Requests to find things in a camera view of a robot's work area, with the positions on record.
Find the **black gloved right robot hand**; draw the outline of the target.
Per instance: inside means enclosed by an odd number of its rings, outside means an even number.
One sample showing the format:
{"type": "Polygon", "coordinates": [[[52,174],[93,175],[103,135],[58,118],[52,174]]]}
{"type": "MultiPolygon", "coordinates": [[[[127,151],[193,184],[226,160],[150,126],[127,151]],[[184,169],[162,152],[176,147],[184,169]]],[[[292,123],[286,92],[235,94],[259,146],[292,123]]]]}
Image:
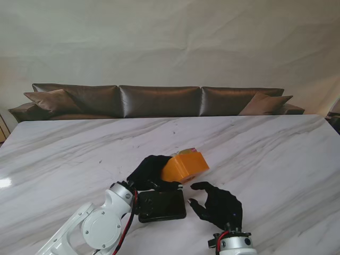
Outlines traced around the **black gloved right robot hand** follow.
{"type": "Polygon", "coordinates": [[[241,231],[243,220],[242,203],[229,191],[213,186],[209,182],[191,185],[193,190],[207,193],[205,205],[190,198],[189,204],[201,220],[208,221],[224,231],[241,231]]]}

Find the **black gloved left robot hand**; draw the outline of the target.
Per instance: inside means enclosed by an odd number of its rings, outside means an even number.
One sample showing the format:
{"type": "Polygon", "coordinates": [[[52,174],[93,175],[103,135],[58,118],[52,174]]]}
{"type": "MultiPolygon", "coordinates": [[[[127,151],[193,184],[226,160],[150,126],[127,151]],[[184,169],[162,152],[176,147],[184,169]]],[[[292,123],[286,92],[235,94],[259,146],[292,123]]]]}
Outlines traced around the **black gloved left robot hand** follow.
{"type": "Polygon", "coordinates": [[[158,192],[175,191],[183,188],[179,182],[169,182],[161,179],[161,173],[171,156],[150,155],[130,174],[126,181],[138,191],[155,190],[158,192]]]}

